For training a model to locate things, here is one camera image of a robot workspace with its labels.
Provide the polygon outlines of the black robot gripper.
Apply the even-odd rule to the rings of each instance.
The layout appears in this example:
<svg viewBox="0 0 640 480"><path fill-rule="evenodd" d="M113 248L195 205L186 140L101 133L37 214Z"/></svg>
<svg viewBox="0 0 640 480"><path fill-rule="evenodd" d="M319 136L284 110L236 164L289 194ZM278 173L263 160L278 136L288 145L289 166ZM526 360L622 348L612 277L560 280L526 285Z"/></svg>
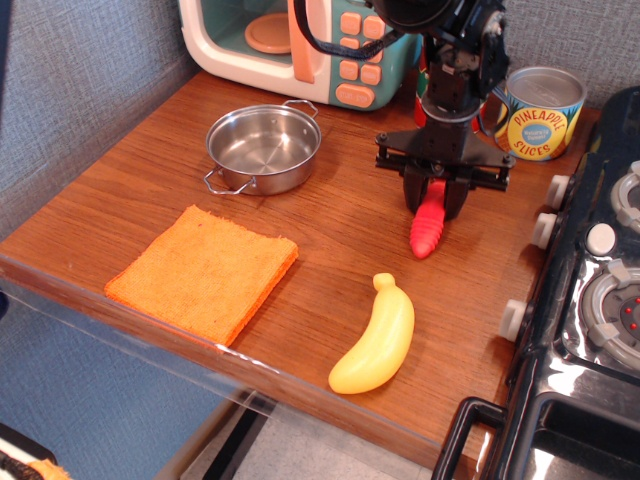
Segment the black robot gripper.
<svg viewBox="0 0 640 480"><path fill-rule="evenodd" d="M377 167L404 171L404 198L411 213L422 204L429 176L448 180L446 221L458 217L470 187L506 190L515 166L509 154L479 138L469 120L447 123L430 118L418 129L380 133L376 144Z"/></svg>

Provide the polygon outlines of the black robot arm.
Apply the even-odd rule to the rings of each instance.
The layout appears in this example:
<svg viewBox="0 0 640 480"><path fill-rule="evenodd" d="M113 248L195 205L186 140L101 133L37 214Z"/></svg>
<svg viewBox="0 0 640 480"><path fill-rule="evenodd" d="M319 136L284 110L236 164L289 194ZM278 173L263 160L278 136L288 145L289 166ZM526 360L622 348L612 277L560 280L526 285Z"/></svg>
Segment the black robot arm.
<svg viewBox="0 0 640 480"><path fill-rule="evenodd" d="M392 29L423 37L426 123L417 130L381 133L376 164L404 181L407 207L416 212L434 180L445 183L444 210L456 218L469 191L505 190L515 162L475 137L472 121L509 67L500 1L376 1Z"/></svg>

